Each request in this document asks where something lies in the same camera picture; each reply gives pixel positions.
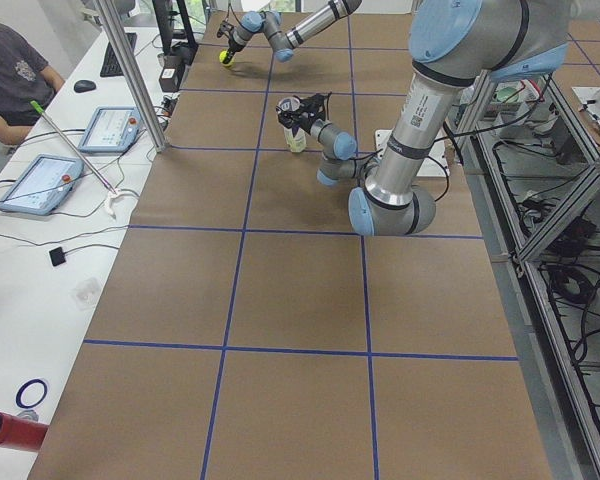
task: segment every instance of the white table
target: white table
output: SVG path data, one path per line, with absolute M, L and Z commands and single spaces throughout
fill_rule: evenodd
M 145 77 L 154 105 L 162 102 L 158 84 L 160 50 L 152 45 L 157 34 L 154 28 L 128 28 L 138 33 L 136 59 Z M 67 79 L 47 113 L 62 129 L 85 128 L 99 106 L 130 106 L 133 98 L 123 77 L 100 78 L 99 71 L 107 45 L 101 34 L 78 67 Z M 76 94 L 73 84 L 79 79 L 96 82 L 94 91 Z M 31 135 L 51 131 L 44 120 L 33 128 Z M 77 144 L 80 135 L 70 138 Z M 0 179 L 15 179 L 40 153 L 74 157 L 57 136 L 46 136 L 26 143 L 14 154 Z M 114 185 L 122 179 L 120 188 L 140 193 L 145 183 L 155 150 L 148 134 L 125 154 L 119 164 L 103 170 Z M 90 157 L 94 164 L 104 165 L 115 157 Z M 0 188 L 0 197 L 5 189 Z M 86 214 L 104 200 L 106 190 L 95 176 L 82 179 L 59 211 Z M 128 224 L 136 199 L 125 196 L 114 203 L 116 219 L 100 207 L 87 218 L 63 215 L 48 217 L 17 216 L 0 212 L 0 233 L 36 243 L 53 242 L 84 232 L 124 227 Z M 42 423 L 50 423 L 60 395 L 71 371 L 91 321 L 99 293 L 104 286 L 117 250 L 90 247 L 67 256 L 65 264 L 53 267 L 49 250 L 62 246 L 64 250 L 91 244 L 119 246 L 125 230 L 118 229 L 58 244 L 34 247 L 23 242 L 0 237 L 0 411 L 18 414 L 22 409 L 15 395 L 26 381 L 43 378 L 49 384 L 46 399 L 35 408 Z M 76 298 L 76 289 L 95 286 L 87 301 Z M 33 465 L 35 454 L 0 448 L 0 480 L 25 479 Z

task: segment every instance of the red cylinder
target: red cylinder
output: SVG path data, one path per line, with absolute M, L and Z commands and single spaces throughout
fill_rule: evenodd
M 0 447 L 37 452 L 47 425 L 0 412 Z

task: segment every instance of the white mounting plate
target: white mounting plate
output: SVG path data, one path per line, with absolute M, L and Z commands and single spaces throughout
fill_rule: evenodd
M 589 100 L 593 99 L 593 96 L 600 90 L 600 87 L 572 87 L 573 93 L 576 94 L 580 103 L 586 104 Z M 587 106 L 587 109 L 600 117 L 600 108 L 595 103 Z
M 377 157 L 379 160 L 382 160 L 384 156 L 384 150 L 387 148 L 387 140 L 389 139 L 389 135 L 391 135 L 391 130 L 376 130 L 376 150 L 380 150 Z M 436 138 L 442 138 L 445 136 L 445 133 L 440 130 L 438 132 L 438 136 Z M 447 159 L 444 157 L 444 142 L 437 142 L 433 144 L 433 148 L 431 152 L 429 152 L 429 156 L 435 158 L 447 171 L 447 175 L 449 172 L 449 164 L 447 163 Z M 445 177 L 442 169 L 436 165 L 435 162 L 425 158 L 422 167 L 418 171 L 418 177 Z

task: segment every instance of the green tip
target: green tip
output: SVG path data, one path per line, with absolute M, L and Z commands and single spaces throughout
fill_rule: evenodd
M 40 115 L 42 115 L 44 113 L 44 109 L 40 106 L 40 104 L 38 102 L 36 102 L 35 100 L 31 100 L 31 106 L 34 108 L 34 110 L 36 112 L 38 112 Z

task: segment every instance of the device screen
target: device screen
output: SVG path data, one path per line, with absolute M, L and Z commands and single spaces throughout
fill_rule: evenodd
M 89 138 L 81 147 L 117 147 L 122 143 L 122 136 L 129 125 L 131 110 L 100 110 L 93 123 Z
M 17 207 L 43 208 L 72 165 L 73 162 L 67 160 L 41 158 L 3 203 Z

